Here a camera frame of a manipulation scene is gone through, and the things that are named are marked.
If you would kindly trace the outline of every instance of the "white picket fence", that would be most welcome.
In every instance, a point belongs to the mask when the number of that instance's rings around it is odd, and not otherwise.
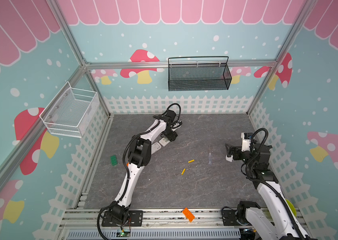
[[[41,215],[43,221],[41,228],[33,232],[36,240],[54,239],[57,226],[60,225],[66,209],[72,208],[76,196],[81,194],[80,187],[90,167],[106,118],[104,110],[99,106],[84,136],[80,139],[80,144],[75,146],[76,153],[71,155],[72,162],[66,165],[66,174],[61,175],[62,182],[56,187],[56,197],[49,200],[49,212]]]
[[[273,127],[273,120],[269,119],[270,114],[266,114],[266,108],[262,105],[261,102],[256,105],[250,118],[255,129],[263,127],[269,132],[266,145],[273,147],[269,162],[285,197],[300,209],[313,237],[334,240],[337,231],[326,225],[327,214],[318,210],[316,206],[318,199],[310,196],[310,185],[303,183],[303,173],[296,170],[297,162],[290,159],[291,152],[285,150],[286,143],[281,142],[281,135],[277,135],[277,127]],[[258,134],[261,140],[265,136],[264,132]]]
[[[181,96],[177,98],[134,98],[127,97],[123,99],[119,97],[118,99],[111,97],[107,99],[104,97],[107,108],[111,113],[115,114],[143,114],[143,113],[162,113],[166,108],[172,103],[178,103],[181,105],[182,113],[246,113],[250,104],[253,101],[253,96],[246,98],[230,98],[230,96],[223,98],[207,98],[206,96],[200,98],[199,96],[192,98],[184,98]]]

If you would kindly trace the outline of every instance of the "pink mushroom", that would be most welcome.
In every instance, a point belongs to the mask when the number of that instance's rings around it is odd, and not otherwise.
[[[14,202],[10,200],[22,184],[22,180],[10,180],[0,192],[0,231],[2,220],[7,219],[10,223],[15,223],[25,206],[24,201]]]
[[[317,145],[310,149],[311,155],[318,162],[322,162],[325,157],[330,156],[334,166],[338,169],[338,135],[325,132],[308,132],[308,141]]]
[[[128,60],[129,62],[158,62],[160,61],[153,53],[146,50],[138,49]],[[130,78],[134,75],[138,75],[138,84],[149,84],[152,82],[152,78],[149,75],[149,71],[163,72],[163,68],[140,68],[140,69],[122,69],[121,76],[124,78]]]
[[[270,80],[268,88],[274,91],[276,89],[276,83],[278,79],[281,80],[282,87],[286,88],[290,82],[292,67],[293,63],[291,55],[290,53],[287,53],[281,65],[278,67],[278,70],[276,71],[275,75]],[[265,77],[269,69],[270,67],[263,66],[254,73],[254,77],[256,78]]]
[[[117,77],[116,71],[114,69],[97,69],[97,70],[92,70],[91,74],[93,75],[96,83],[99,83],[99,80],[101,79],[101,84],[103,85],[109,85],[112,83],[110,81],[108,76],[112,77]]]
[[[232,67],[230,69],[231,74],[231,83],[239,83],[239,76],[250,76],[251,68],[250,67]]]
[[[33,124],[38,119],[38,115],[44,108],[30,108],[17,115],[14,119],[14,130],[16,132],[16,141],[13,141],[13,145],[16,145]],[[45,129],[37,141],[33,144],[32,148],[20,163],[20,169],[22,174],[31,174],[37,167],[38,159],[40,157],[40,150],[45,151],[47,157],[51,158],[56,152],[60,139],[55,136],[51,136]]]

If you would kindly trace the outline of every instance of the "green lego brick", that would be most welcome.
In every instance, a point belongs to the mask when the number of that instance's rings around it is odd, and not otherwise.
[[[117,157],[115,155],[110,157],[110,161],[112,162],[112,166],[117,165]]]

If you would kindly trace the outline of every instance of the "wire mesh basket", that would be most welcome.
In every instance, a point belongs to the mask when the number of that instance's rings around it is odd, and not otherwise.
[[[66,82],[40,118],[51,134],[82,137],[98,107],[97,92],[72,88]]]
[[[168,58],[169,91],[228,90],[227,56]]]

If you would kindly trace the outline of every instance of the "orange lego brick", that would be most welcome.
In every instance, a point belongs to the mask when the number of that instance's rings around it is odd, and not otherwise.
[[[194,215],[189,211],[187,207],[184,210],[182,210],[182,213],[185,215],[187,219],[189,219],[189,222],[192,222],[195,219]]]

